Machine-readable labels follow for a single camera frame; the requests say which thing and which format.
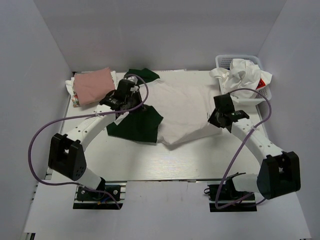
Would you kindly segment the white red print t shirt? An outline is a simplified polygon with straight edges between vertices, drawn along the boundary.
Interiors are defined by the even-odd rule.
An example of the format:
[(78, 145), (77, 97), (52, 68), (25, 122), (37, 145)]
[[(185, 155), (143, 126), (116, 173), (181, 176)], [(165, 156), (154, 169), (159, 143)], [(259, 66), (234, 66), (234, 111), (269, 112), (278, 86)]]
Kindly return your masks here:
[(254, 99), (258, 95), (252, 90), (262, 90), (272, 81), (272, 74), (262, 70), (258, 64), (243, 58), (234, 58), (229, 69), (216, 67), (209, 75), (221, 83), (224, 93), (232, 93), (239, 99)]

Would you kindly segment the white green sleeved t shirt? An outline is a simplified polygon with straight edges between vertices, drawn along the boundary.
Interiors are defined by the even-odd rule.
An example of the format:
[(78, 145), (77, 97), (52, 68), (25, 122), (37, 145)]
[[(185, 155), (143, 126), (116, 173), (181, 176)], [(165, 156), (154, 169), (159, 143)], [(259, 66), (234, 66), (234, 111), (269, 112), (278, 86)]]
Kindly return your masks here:
[(145, 109), (120, 115), (106, 127), (107, 134), (125, 140), (180, 145), (221, 133), (208, 123), (219, 86), (209, 76), (177, 72), (174, 77), (153, 76), (138, 82)]

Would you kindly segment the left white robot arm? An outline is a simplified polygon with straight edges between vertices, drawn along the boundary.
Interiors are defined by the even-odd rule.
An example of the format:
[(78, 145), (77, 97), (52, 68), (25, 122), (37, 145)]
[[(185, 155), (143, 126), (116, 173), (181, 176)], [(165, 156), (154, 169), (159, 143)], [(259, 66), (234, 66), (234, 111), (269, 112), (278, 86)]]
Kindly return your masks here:
[(138, 76), (121, 79), (117, 88), (97, 105), (92, 116), (65, 134), (55, 134), (50, 143), (48, 167), (73, 182), (88, 188), (99, 200), (105, 196), (106, 181), (87, 167), (85, 151), (94, 138), (119, 116), (143, 107)]

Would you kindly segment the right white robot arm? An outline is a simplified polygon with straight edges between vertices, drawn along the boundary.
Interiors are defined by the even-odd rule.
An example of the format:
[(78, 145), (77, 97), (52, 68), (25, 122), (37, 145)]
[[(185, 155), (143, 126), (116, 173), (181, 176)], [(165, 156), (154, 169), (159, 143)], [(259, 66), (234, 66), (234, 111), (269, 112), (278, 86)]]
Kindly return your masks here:
[(236, 110), (229, 94), (215, 96), (215, 109), (208, 122), (227, 129), (247, 147), (259, 162), (258, 174), (236, 173), (227, 176), (222, 187), (226, 195), (236, 200), (243, 193), (260, 193), (270, 200), (301, 189), (300, 160), (286, 152), (258, 131), (243, 110)]

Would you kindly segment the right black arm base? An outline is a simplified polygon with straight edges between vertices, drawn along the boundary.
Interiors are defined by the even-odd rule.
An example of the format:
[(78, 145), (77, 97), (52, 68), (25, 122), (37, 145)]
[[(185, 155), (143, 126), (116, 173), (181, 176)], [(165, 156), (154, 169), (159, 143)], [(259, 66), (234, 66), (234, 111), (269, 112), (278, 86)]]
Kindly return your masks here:
[[(248, 192), (238, 192), (235, 190), (235, 187), (231, 181), (232, 178), (241, 175), (240, 173), (236, 173), (233, 175), (230, 175), (226, 178), (226, 181), (223, 183), (220, 195), (218, 198), (218, 206), (221, 207), (225, 204), (228, 204), (232, 201), (235, 201), (239, 198), (244, 197), (245, 195), (248, 194)], [(215, 206), (215, 198), (216, 194), (218, 193), (218, 187), (219, 187), (220, 182), (218, 183), (212, 183), (207, 186), (207, 188), (204, 189), (203, 193), (208, 196), (209, 199), (209, 210), (211, 213), (215, 212), (256, 212), (257, 207), (255, 206), (256, 204), (256, 199), (255, 195), (252, 194), (248, 198), (239, 201), (233, 205), (230, 205), (226, 208), (223, 209), (217, 209)]]

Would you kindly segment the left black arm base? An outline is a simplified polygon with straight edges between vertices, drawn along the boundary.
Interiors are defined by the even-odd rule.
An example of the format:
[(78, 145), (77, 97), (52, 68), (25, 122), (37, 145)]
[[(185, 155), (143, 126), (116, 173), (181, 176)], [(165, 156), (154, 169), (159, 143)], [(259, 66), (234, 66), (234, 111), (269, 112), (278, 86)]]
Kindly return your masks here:
[(125, 183), (109, 182), (105, 184), (104, 191), (109, 193), (117, 202), (106, 193), (88, 191), (82, 186), (77, 187), (73, 201), (75, 210), (119, 210), (122, 208), (125, 193)]

